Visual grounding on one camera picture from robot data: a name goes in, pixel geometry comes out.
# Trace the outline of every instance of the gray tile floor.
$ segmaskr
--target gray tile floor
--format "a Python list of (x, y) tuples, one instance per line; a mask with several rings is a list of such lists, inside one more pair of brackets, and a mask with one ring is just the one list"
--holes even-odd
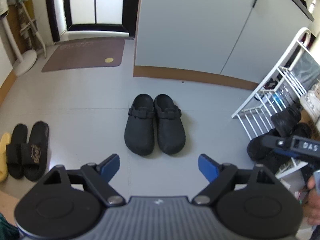
[[(48, 58), (56, 49), (48, 48)], [(112, 153), (120, 156), (120, 170), (110, 184), (125, 198), (130, 195), (187, 195), (193, 197), (207, 181), (198, 171), (197, 158), (207, 154), (217, 162), (241, 168), (253, 163), (246, 153), (249, 142), (240, 122), (231, 114), (250, 91), (230, 87), (134, 78), (134, 41), (126, 40), (119, 67), (62, 70), (41, 73), (46, 60), (40, 56), (33, 68), (19, 77), (0, 108), (0, 134), (12, 132), (17, 123), (43, 120), (50, 127), (50, 169), (64, 164), (79, 168), (101, 162)], [(124, 143), (128, 108), (135, 96), (153, 98), (168, 94), (182, 110), (187, 143), (179, 154), (154, 152), (142, 158)], [(22, 197), (33, 183), (8, 177), (0, 190)]]

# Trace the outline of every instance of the gray ribbed panel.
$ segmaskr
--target gray ribbed panel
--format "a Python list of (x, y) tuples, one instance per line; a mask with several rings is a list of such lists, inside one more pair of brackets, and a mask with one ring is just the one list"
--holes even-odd
[(98, 225), (75, 240), (243, 240), (223, 227), (208, 207), (186, 197), (132, 197), (108, 209)]

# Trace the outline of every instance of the yellow circle on doormat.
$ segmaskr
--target yellow circle on doormat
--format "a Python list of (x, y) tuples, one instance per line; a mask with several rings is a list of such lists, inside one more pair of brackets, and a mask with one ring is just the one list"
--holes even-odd
[(105, 63), (111, 63), (114, 59), (112, 57), (107, 57), (104, 61)]

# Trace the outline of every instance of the green fabric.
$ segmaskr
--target green fabric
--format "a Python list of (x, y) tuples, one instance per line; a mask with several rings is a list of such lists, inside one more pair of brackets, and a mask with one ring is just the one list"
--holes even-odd
[(8, 223), (0, 213), (0, 240), (18, 240), (19, 238), (18, 229)]

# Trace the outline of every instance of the white sneaker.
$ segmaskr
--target white sneaker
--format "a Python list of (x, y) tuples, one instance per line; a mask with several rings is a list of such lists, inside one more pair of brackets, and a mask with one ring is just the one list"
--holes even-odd
[(300, 98), (300, 104), (307, 111), (314, 123), (320, 116), (320, 83), (315, 84)]

